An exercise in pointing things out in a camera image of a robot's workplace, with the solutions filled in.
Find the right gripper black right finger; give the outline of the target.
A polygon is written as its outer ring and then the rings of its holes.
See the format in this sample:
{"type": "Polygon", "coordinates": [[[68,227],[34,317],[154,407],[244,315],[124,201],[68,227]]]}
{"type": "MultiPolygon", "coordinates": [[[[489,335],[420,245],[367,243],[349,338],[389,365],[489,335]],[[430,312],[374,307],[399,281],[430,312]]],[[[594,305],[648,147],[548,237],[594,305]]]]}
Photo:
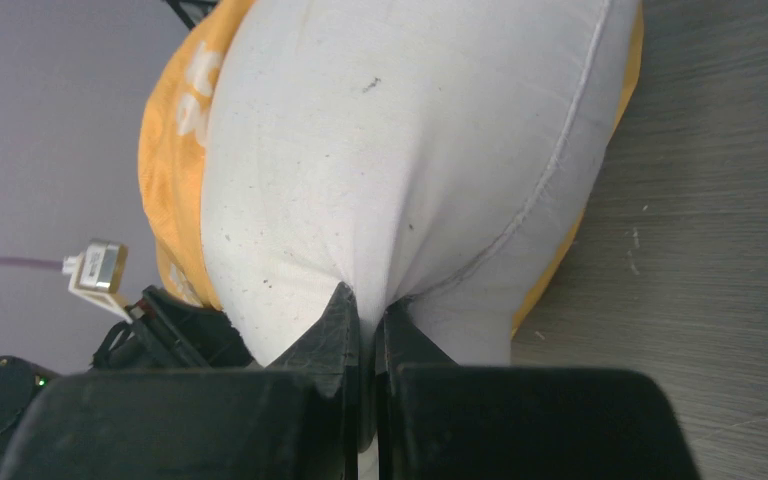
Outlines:
{"type": "Polygon", "coordinates": [[[622,369],[455,363],[392,305],[377,332],[383,479],[696,479],[665,393],[622,369]]]}

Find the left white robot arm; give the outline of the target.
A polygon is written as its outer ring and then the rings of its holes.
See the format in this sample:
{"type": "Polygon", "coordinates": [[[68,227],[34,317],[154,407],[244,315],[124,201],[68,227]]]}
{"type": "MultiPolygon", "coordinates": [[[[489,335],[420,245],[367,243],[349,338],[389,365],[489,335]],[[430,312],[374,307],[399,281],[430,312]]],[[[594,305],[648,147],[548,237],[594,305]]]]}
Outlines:
{"type": "MultiPolygon", "coordinates": [[[[90,361],[91,371],[245,367],[253,358],[228,317],[154,286],[127,306],[90,361]]],[[[0,356],[0,463],[33,400],[57,373],[16,356],[0,356]]]]}

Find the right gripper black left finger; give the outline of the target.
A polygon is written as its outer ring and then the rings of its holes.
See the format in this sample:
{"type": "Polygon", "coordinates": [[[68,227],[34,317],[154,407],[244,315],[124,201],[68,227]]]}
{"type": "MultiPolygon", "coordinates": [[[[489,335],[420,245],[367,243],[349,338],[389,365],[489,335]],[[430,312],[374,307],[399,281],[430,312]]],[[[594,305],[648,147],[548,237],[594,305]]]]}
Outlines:
{"type": "Polygon", "coordinates": [[[0,479],[355,479],[359,319],[339,284],[263,368],[93,371],[34,400],[0,479]]]}

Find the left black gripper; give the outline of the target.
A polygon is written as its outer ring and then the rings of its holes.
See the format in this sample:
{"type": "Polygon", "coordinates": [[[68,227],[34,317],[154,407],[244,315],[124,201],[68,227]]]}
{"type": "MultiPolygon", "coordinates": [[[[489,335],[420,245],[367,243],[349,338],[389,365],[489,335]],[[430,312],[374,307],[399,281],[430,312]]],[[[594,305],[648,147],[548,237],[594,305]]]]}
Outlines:
{"type": "Polygon", "coordinates": [[[150,286],[126,307],[92,355],[95,370],[247,367],[240,333],[221,311],[197,307],[150,286]]]}

